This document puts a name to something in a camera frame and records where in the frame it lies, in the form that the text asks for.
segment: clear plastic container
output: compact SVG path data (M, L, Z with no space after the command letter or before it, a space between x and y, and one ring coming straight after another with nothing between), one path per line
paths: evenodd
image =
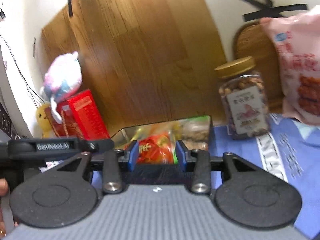
M245 139L270 131L264 83L254 68L254 59L245 57L215 69L221 80L219 94L233 139Z

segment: red gift box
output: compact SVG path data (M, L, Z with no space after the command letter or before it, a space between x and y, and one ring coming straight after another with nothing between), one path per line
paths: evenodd
M110 138L89 89L60 102L57 112L62 117L62 124L53 119L50 108L45 109L58 137L78 136L86 140Z

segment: round black pad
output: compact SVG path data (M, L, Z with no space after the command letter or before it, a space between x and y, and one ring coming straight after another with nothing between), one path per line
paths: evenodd
M18 221L26 225L56 228L84 218L97 199L96 190L78 174L58 171L20 184L11 194L10 207Z
M290 184L266 172L239 172L215 192L214 202L227 218L255 229L292 223L302 199Z

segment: pink snack bag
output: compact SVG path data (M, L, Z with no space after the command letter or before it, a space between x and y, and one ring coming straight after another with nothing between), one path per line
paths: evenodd
M284 116L320 125L320 6L260 24L279 55Z

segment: stuffed animal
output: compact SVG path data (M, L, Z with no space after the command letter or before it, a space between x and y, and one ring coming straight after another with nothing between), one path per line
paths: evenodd
M53 130L52 130L52 126L50 124L50 121L44 111L48 107L50 107L49 103L43 104L36 111L36 119L37 119L37 122L38 122L41 130L42 130L42 138L56 137Z
M58 56L44 76L40 95L51 104L52 117L59 124L62 118L57 112L57 104L74 95L82 83L78 52Z

